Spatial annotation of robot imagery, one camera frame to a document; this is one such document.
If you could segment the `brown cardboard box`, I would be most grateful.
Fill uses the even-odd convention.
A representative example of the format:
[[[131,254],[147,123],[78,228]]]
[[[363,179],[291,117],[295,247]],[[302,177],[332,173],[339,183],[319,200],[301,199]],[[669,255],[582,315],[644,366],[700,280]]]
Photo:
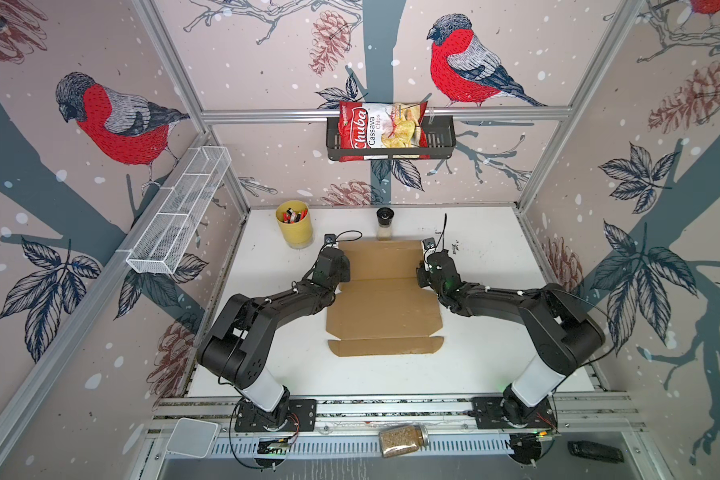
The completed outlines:
[[[350,281],[327,309],[326,332],[338,357],[434,354],[444,338],[437,296],[423,289],[416,269],[423,260],[415,240],[341,242]]]

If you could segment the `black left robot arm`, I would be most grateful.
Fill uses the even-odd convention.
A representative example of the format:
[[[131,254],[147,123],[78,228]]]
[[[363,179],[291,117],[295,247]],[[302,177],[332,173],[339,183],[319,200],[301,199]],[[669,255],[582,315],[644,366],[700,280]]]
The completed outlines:
[[[281,424],[289,391],[266,369],[275,333],[332,305],[339,285],[349,280],[348,257],[338,248],[325,247],[311,272],[290,289],[264,297],[230,297],[198,347],[197,363]]]

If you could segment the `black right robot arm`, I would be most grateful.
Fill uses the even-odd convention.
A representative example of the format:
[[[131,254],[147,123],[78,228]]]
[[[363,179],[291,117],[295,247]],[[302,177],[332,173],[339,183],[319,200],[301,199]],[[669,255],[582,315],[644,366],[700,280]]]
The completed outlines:
[[[536,354],[504,389],[500,403],[511,425],[527,425],[542,402],[604,345],[601,327],[562,286],[548,283],[540,289],[509,290],[466,282],[447,250],[437,249],[430,240],[422,248],[418,285],[432,289],[451,313],[493,317],[526,329]]]

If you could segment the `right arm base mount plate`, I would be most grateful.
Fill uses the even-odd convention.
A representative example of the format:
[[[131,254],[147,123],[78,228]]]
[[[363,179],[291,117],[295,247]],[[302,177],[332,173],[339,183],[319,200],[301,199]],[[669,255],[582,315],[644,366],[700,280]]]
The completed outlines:
[[[556,429],[558,426],[550,398],[528,407],[520,400],[499,395],[478,396],[471,400],[470,416],[479,430],[499,429]]]

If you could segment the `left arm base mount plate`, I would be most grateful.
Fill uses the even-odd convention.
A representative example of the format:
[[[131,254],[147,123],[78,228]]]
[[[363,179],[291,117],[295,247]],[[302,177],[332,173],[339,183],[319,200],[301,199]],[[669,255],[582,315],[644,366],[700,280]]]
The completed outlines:
[[[248,399],[242,399],[234,414],[235,433],[312,432],[317,416],[315,399],[281,401],[267,412]]]

